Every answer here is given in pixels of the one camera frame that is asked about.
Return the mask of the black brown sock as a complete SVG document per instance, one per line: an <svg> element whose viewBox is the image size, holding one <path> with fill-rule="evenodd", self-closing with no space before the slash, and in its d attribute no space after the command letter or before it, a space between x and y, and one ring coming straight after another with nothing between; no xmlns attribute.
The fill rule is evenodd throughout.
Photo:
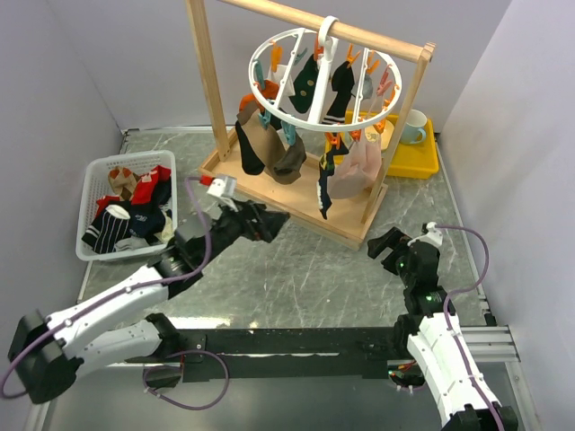
<svg viewBox="0 0 575 431"><path fill-rule="evenodd" d="M252 147L253 142L259 142L264 133L261 125L247 123L249 134L243 130L239 120L234 123L234 129L240 146L243 172L247 175L259 175L264 171L265 164Z"/></svg>

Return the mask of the navy patterned sock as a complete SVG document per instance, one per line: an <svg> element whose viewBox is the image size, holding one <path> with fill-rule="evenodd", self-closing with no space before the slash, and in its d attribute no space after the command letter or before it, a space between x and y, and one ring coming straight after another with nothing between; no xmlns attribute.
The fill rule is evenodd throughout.
<svg viewBox="0 0 575 431"><path fill-rule="evenodd" d="M332 206L332 201L328 193L328 179L334 174L336 156L344 156L349 153L348 147L339 136L329 134L327 138L328 149L320 158L319 180L317 181L318 206L324 220L327 219L327 212Z"/></svg>

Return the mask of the tan brown ribbed sock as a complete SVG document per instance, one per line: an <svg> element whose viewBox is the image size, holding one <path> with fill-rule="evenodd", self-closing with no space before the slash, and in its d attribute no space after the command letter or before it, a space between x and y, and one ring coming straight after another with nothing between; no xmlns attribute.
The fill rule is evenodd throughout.
<svg viewBox="0 0 575 431"><path fill-rule="evenodd" d="M265 164L262 173L268 174L282 185L292 184L301 177L300 169L306 158L306 152L299 136L296 137L295 145L286 149L272 121L263 126L260 109L255 102L249 103L243 111L240 111L236 120L241 122L247 134L249 134L247 123L261 125L264 128L260 141L252 143L254 151Z"/></svg>

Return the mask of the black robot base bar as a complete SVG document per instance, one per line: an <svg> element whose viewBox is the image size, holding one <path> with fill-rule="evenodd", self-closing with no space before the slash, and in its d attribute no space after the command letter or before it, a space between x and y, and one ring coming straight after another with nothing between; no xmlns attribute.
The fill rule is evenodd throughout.
<svg viewBox="0 0 575 431"><path fill-rule="evenodd" d="M179 340L160 354L136 356L129 364L183 362L183 381L229 377L281 378L360 376L385 379L389 367L409 363L406 341L386 327L181 330Z"/></svg>

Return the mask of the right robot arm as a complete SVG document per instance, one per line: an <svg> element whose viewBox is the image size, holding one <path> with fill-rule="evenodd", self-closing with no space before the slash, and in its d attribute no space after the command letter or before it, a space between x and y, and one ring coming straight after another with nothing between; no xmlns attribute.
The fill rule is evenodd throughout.
<svg viewBox="0 0 575 431"><path fill-rule="evenodd" d="M394 351L412 358L436 402L444 430L516 430L518 416L485 382L464 340L453 300L439 283L438 264L447 225L429 222L410 237L393 227L367 243L367 254L384 250L383 268L403 283L407 312L394 325Z"/></svg>

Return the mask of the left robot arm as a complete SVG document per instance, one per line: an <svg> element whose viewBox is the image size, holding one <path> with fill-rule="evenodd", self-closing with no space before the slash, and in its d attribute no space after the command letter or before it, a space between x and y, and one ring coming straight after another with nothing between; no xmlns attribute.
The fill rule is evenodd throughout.
<svg viewBox="0 0 575 431"><path fill-rule="evenodd" d="M114 325L192 287L236 240L273 242L289 219L287 212L251 200L219 208L216 220L203 212L190 216L163 250L117 285L49 316L22 316L8 350L8 371L18 376L22 395L40 405L111 363L140 356L171 359L179 340L165 318L146 318L123 330Z"/></svg>

